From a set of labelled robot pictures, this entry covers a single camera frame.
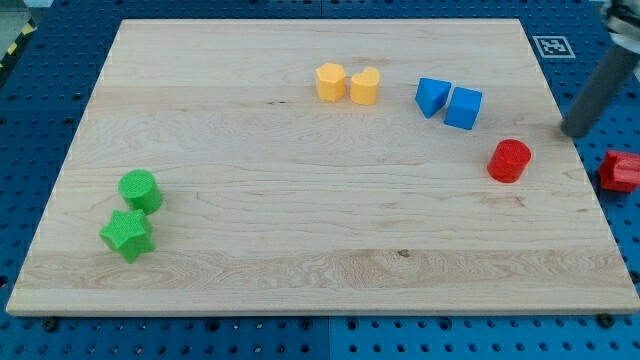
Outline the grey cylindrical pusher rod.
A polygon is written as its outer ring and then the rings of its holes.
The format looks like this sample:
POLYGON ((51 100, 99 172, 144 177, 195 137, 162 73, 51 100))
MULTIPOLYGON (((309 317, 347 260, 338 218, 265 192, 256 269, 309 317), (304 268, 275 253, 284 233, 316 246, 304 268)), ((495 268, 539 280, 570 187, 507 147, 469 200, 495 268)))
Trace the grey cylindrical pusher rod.
POLYGON ((629 79, 638 62, 638 53, 613 45, 563 117, 560 125, 562 132, 572 138, 585 137, 629 79))

